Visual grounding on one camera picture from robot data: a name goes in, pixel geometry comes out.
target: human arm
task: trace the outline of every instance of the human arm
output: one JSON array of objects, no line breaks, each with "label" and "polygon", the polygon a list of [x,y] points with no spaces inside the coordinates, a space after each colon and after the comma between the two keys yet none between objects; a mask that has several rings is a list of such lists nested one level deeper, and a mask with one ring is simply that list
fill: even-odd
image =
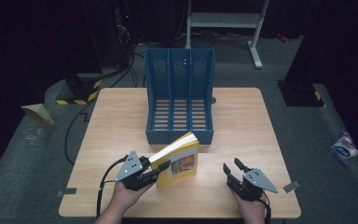
[{"label": "human arm", "polygon": [[126,211],[138,202],[139,198],[147,192],[153,184],[137,191],[126,189],[122,182],[115,184],[112,199],[106,209],[95,221],[95,224],[120,224]]},{"label": "human arm", "polygon": [[[245,201],[238,196],[233,190],[231,190],[235,200],[237,201],[238,208],[240,210],[243,222],[245,224],[264,224],[264,216],[266,206],[259,201]],[[262,194],[260,200],[266,201],[266,196]]]}]

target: book cover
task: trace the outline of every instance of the book cover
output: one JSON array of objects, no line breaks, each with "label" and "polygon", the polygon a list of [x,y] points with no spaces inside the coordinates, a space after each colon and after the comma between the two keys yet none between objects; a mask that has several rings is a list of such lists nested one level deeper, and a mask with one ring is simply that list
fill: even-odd
[{"label": "book cover", "polygon": [[171,161],[170,167],[158,176],[157,186],[164,187],[179,178],[197,173],[200,142],[193,133],[186,133],[160,152],[150,157],[152,169],[165,161]]}]

